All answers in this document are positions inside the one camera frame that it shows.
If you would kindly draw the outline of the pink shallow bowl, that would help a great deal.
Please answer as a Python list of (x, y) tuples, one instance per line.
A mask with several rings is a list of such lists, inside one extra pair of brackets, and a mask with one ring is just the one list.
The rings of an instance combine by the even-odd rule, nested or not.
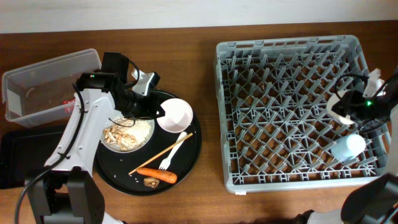
[(163, 117), (157, 118), (158, 125), (170, 133), (181, 133), (187, 129), (193, 120), (191, 106), (180, 98), (165, 100), (161, 105), (165, 111)]

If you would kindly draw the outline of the wooden chopstick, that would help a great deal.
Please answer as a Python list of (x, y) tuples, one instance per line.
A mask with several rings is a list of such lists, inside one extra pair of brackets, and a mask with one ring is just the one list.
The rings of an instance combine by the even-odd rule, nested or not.
[(184, 140), (190, 138), (191, 136), (193, 136), (193, 133), (189, 133), (186, 136), (184, 136), (183, 138), (179, 139), (178, 141), (176, 141), (174, 144), (172, 144), (171, 146), (169, 146), (168, 148), (164, 149), (163, 151), (159, 152), (158, 154), (154, 155), (153, 157), (151, 157), (149, 160), (145, 161), (143, 164), (139, 165), (138, 167), (136, 167), (135, 169), (133, 169), (132, 171), (130, 171), (128, 173), (128, 175), (132, 175), (133, 173), (135, 173), (139, 168), (146, 166), (147, 164), (151, 163), (153, 160), (157, 159), (158, 157), (162, 156), (163, 154), (165, 154), (166, 152), (172, 150), (176, 145), (180, 144), (181, 142), (184, 142)]

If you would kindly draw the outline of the light blue plastic cup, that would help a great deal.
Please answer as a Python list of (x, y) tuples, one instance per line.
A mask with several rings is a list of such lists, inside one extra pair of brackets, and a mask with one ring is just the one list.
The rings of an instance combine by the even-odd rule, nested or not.
[(336, 144), (332, 147), (331, 153), (335, 159), (341, 162), (349, 161), (366, 148), (364, 138), (358, 134), (350, 134), (348, 136), (337, 139)]

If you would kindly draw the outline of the white plastic fork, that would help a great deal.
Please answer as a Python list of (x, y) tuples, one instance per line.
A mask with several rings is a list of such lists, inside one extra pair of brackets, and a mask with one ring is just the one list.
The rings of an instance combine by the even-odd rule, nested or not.
[[(177, 139), (177, 141), (180, 141), (185, 136), (187, 136), (187, 133), (186, 132), (181, 132), (180, 136)], [(163, 159), (162, 162), (160, 163), (159, 170), (167, 170), (169, 168), (173, 156), (175, 155), (175, 153), (178, 151), (178, 149), (180, 148), (180, 146), (182, 144), (183, 144), (183, 141), (178, 143), (176, 146), (174, 146), (172, 148), (170, 154), (165, 159)]]

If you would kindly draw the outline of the red snack wrapper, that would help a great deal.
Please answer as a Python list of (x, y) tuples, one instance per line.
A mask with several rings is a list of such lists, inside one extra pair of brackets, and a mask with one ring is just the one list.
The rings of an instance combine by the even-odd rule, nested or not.
[(62, 105), (65, 105), (64, 111), (66, 114), (71, 114), (74, 109), (75, 99), (63, 101)]

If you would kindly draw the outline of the cream white cup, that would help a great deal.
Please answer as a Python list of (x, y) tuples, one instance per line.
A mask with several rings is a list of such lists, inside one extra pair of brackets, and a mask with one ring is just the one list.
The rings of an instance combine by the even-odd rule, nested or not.
[[(337, 94), (346, 101), (342, 102)], [(358, 103), (362, 97), (362, 93), (358, 90), (340, 90), (329, 98), (326, 110), (328, 115), (336, 119), (342, 124), (356, 124), (358, 123), (358, 118), (356, 117), (356, 107), (353, 104)]]

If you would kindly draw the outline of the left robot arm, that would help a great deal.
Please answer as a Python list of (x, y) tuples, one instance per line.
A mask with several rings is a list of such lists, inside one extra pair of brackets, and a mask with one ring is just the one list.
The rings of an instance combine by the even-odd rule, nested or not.
[(104, 197), (93, 180), (93, 164), (106, 122), (115, 111), (125, 118), (164, 116), (150, 92), (160, 77), (137, 72), (127, 80), (133, 61), (121, 53), (104, 53), (101, 68), (84, 72), (73, 84), (75, 105), (63, 136), (42, 171), (25, 181), (36, 223), (118, 223), (105, 211)]

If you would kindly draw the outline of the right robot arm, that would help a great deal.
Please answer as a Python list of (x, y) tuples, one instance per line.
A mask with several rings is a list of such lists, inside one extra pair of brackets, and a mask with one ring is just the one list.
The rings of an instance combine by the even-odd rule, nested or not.
[(354, 78), (364, 82), (364, 90), (335, 89), (326, 110), (343, 124), (357, 124), (362, 133), (391, 122), (386, 166), (379, 178), (351, 192), (341, 209), (308, 210), (297, 215), (294, 223), (397, 223), (397, 74), (382, 80), (376, 68)]

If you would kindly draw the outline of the grey plastic dishwasher rack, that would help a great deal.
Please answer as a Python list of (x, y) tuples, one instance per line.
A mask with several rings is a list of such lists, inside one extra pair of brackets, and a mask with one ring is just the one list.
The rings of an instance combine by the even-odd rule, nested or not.
[(387, 126), (341, 162), (338, 138), (358, 133), (328, 115), (334, 88), (362, 90), (369, 73), (353, 35), (221, 42), (215, 50), (224, 185), (232, 194), (367, 184), (386, 166)]

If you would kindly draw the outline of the clear plastic waste bin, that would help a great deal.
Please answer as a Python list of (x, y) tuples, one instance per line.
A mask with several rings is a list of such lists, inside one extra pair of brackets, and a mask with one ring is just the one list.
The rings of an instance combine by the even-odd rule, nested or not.
[(70, 117), (62, 102), (75, 99), (72, 85), (82, 73), (99, 68), (97, 51), (86, 49), (5, 72), (6, 120), (32, 128)]

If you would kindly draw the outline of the round black serving tray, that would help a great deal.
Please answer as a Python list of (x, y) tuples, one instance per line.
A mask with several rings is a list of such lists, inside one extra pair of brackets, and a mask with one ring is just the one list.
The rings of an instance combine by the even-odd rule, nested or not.
[[(185, 131), (188, 134), (192, 133), (193, 136), (183, 142), (167, 169), (177, 175), (177, 183), (180, 183), (190, 173), (201, 151), (201, 128), (196, 116), (193, 117)], [(160, 181), (160, 184), (153, 189), (144, 185), (146, 176), (137, 172), (130, 175), (129, 172), (172, 145), (177, 138), (178, 134), (168, 133), (156, 124), (149, 142), (136, 151), (114, 152), (99, 143), (94, 159), (96, 171), (108, 185), (125, 194), (150, 196), (165, 192), (176, 184)]]

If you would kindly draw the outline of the orange carrot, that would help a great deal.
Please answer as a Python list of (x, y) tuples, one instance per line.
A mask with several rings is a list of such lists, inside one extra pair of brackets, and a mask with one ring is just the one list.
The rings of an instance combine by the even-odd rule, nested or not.
[(162, 180), (169, 184), (174, 184), (177, 181), (177, 175), (174, 174), (173, 172), (169, 172), (166, 170), (156, 170), (156, 169), (141, 167), (141, 168), (138, 168), (138, 170), (136, 170), (136, 172), (141, 175), (146, 175), (149, 177), (153, 177), (153, 178)]

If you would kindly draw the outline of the brown food scrap chunk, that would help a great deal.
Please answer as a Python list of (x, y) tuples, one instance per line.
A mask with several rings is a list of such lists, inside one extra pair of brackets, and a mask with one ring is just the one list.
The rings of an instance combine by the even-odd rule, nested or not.
[(144, 179), (144, 185), (146, 187), (150, 187), (152, 189), (156, 189), (158, 187), (158, 185), (160, 184), (160, 180), (156, 179), (154, 177), (146, 177)]

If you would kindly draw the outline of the black rectangular tray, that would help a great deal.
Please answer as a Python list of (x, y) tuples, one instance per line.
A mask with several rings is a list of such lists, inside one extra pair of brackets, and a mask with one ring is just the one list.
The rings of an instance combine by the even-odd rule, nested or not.
[(1, 139), (1, 189), (23, 187), (27, 176), (40, 172), (65, 128), (63, 125), (6, 133)]

